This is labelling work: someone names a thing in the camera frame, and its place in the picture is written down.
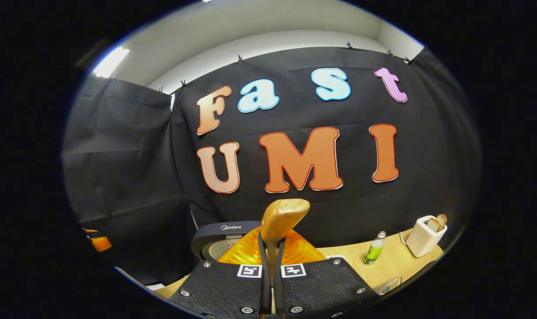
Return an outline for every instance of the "plastic bottle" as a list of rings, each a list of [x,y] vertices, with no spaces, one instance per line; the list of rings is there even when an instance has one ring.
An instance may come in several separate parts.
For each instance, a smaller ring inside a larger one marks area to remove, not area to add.
[[[384,239],[385,237],[386,232],[380,232],[378,234],[378,237],[375,238],[375,240],[373,240],[373,242],[371,243],[371,246],[369,247],[369,252],[367,252],[363,263],[370,265],[376,261],[376,259],[380,255],[380,252],[382,252],[384,245],[386,244],[386,240]]]

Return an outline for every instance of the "pink letter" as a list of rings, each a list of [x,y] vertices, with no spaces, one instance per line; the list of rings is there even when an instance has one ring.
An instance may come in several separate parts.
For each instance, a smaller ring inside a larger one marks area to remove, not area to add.
[[[225,143],[219,147],[219,151],[225,155],[227,165],[228,179],[225,182],[217,179],[217,174],[215,174],[215,167],[213,166],[215,149],[206,147],[197,150],[197,156],[201,161],[203,178],[209,188],[222,194],[230,194],[239,188],[239,168],[236,164],[236,151],[238,150],[239,144],[236,142]]]
[[[400,92],[398,85],[396,85],[396,82],[398,82],[398,77],[394,74],[390,74],[386,67],[381,67],[380,69],[376,70],[375,75],[382,79],[384,85],[386,85],[386,90],[393,99],[399,101],[400,103],[406,103],[406,101],[408,101],[408,96],[406,93]]]

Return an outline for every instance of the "wooden table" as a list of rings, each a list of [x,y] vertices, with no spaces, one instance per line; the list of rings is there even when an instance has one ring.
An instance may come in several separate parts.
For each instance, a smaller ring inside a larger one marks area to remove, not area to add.
[[[402,232],[402,238],[406,241],[412,229]],[[410,249],[402,244],[400,234],[396,233],[385,238],[386,245],[380,256],[372,265],[363,263],[363,258],[369,250],[372,241],[361,242],[359,244],[317,248],[325,256],[343,255],[345,260],[357,271],[366,283],[373,289],[382,285],[386,280],[402,276],[402,282],[414,276],[422,267],[429,262],[439,259],[444,252],[439,246],[428,254],[416,258]],[[162,297],[170,298],[182,285],[187,277],[184,277],[175,283],[169,284],[164,288],[157,289],[155,292]]]

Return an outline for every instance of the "light blue letter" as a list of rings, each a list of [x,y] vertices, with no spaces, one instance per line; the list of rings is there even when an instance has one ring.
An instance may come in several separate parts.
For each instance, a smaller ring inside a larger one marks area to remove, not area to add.
[[[336,67],[317,69],[311,73],[311,80],[320,86],[315,93],[324,101],[347,99],[351,95],[351,87],[346,79],[347,74]]]
[[[257,109],[272,109],[280,100],[274,95],[274,83],[269,79],[252,81],[240,89],[240,93],[246,94],[237,105],[242,113],[254,112]]]

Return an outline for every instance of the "bread slice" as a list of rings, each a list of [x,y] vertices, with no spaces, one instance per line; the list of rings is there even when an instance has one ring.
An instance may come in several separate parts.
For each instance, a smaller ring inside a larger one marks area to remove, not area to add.
[[[427,226],[430,227],[430,229],[436,233],[443,228],[440,222],[438,222],[435,218],[430,218],[430,220],[428,220]]]
[[[442,225],[442,229],[443,229],[445,224],[447,224],[447,216],[445,216],[444,214],[439,214],[436,219],[438,220],[438,222],[440,222],[440,224]]]

